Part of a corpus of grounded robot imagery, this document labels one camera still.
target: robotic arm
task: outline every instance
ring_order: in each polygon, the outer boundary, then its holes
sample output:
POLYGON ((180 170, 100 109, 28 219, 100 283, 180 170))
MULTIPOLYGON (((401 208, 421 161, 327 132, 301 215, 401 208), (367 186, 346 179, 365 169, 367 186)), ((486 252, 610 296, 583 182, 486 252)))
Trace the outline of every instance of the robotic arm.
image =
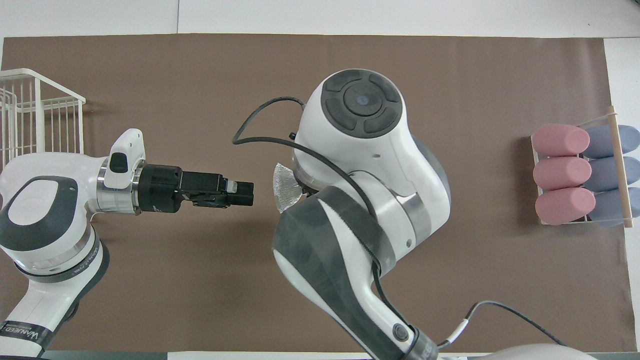
MULTIPOLYGON (((281 271, 374 359, 437 359, 438 347, 426 334, 371 290, 378 276, 447 221, 451 208, 447 176, 409 132, 399 90, 376 72, 334 73, 312 93, 295 142, 349 174, 370 204, 327 165, 294 150, 293 175, 316 193, 282 213, 273 241, 281 271)), ((542 358, 593 360, 558 345, 487 357, 542 358)))
POLYGON ((253 204, 252 183, 146 163, 137 129, 103 158, 19 156, 0 174, 0 193, 0 247, 29 279, 24 298, 0 323, 0 358, 41 356, 104 275, 109 252, 91 226, 94 214, 174 213, 183 200, 214 208, 253 204))

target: circular button panel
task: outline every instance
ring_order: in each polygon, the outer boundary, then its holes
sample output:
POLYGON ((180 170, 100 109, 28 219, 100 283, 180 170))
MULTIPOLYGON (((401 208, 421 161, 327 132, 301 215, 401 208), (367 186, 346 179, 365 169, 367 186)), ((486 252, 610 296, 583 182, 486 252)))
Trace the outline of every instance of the circular button panel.
POLYGON ((402 115, 396 86, 369 70, 340 71, 324 82, 322 108, 331 124, 357 138, 376 138, 395 128, 402 115))

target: brown surface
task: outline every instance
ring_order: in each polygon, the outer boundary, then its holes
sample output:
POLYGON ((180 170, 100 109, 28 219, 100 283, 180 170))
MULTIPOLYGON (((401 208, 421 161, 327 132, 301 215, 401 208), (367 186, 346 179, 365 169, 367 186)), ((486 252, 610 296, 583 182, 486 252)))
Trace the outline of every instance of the brown surface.
MULTIPOLYGON (((599 39, 152 35, 8 38, 3 68, 27 67, 88 99, 87 153, 129 127, 151 163, 255 182, 252 208, 99 215, 105 278, 52 349, 360 351, 281 275, 271 255, 271 191, 290 150, 231 145, 264 101, 306 99, 332 72, 362 67, 401 89, 410 127, 451 182, 445 226, 383 279, 404 315, 441 341, 471 304, 493 299, 585 351, 635 350, 623 230, 538 225, 527 139, 546 122, 578 124, 610 105, 599 39)), ((276 104, 246 135, 286 137, 300 111, 276 104)), ((0 317, 26 280, 0 257, 0 317)), ((483 308, 451 351, 546 338, 483 308)))

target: blue cylinder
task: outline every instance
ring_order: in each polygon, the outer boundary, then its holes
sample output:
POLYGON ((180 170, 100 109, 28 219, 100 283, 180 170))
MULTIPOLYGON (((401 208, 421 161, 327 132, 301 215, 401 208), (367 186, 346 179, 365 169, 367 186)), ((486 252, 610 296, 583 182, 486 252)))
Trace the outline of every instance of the blue cylinder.
MULTIPOLYGON (((631 200, 631 215, 640 215, 640 188, 629 188, 629 199, 631 200)), ((589 213, 589 218, 594 221, 612 220, 599 222, 597 224, 611 227, 622 224, 622 201, 620 201, 620 189, 610 190, 596 194, 596 207, 589 213)))
MULTIPOLYGON (((631 156, 625 156, 625 172, 627 184, 633 184, 640 180, 640 161, 631 156)), ((584 182, 584 187, 592 192, 606 192, 618 188, 618 171, 616 170, 616 158, 602 158, 589 161, 591 165, 591 177, 584 182)))
MULTIPOLYGON (((636 150, 640 146, 640 131, 633 126, 618 125, 622 153, 626 154, 636 150)), ((608 125, 596 126, 587 129, 589 134, 589 147, 582 153, 589 159, 602 159, 613 156, 613 143, 608 125)))

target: pink cylinder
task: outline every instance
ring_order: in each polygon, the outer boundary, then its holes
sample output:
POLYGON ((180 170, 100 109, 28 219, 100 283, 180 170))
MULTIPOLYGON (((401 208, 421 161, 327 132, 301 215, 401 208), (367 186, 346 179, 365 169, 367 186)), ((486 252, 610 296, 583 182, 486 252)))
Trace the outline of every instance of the pink cylinder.
POLYGON ((596 206, 593 193, 585 188, 566 188, 547 192, 536 200, 540 220, 560 225, 587 215, 596 206))
POLYGON ((540 160, 533 168, 533 179, 544 190, 573 188, 591 177, 591 165, 576 156, 540 160))
POLYGON ((571 156, 589 146, 589 134, 573 125, 545 124, 531 138, 533 149, 542 156, 571 156))

